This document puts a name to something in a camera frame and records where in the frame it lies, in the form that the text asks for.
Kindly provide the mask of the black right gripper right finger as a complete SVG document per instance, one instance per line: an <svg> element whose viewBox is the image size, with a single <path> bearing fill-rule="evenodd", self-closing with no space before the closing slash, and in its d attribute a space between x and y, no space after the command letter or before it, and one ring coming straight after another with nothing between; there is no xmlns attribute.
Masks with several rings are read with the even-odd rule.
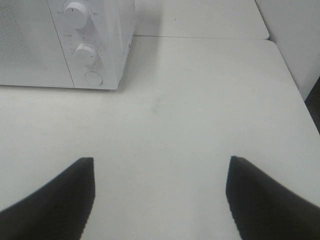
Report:
<svg viewBox="0 0 320 240"><path fill-rule="evenodd" d="M243 157L230 158L225 195L243 240L320 238L320 208Z"/></svg>

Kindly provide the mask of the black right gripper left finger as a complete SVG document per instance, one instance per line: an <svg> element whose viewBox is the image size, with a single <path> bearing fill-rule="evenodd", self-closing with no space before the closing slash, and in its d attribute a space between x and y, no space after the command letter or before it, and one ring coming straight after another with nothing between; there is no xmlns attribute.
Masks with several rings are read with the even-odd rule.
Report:
<svg viewBox="0 0 320 240"><path fill-rule="evenodd" d="M94 159L82 157L0 212L2 240L79 240L95 201Z"/></svg>

